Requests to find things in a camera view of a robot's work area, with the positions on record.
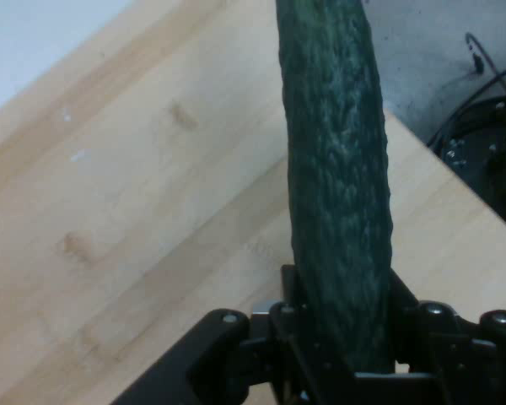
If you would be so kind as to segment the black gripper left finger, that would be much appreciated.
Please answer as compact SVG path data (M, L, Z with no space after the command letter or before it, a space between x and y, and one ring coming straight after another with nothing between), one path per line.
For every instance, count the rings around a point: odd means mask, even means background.
M353 374L316 335L296 267L281 276L282 301L251 316L208 312L114 402L242 404L268 383L279 404L353 404Z

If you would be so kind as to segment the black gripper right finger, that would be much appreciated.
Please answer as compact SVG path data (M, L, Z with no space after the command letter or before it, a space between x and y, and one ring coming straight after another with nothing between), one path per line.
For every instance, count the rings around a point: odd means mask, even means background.
M392 273L389 316L396 360L430 374L440 403L506 404L506 310L471 322L450 305L418 300Z

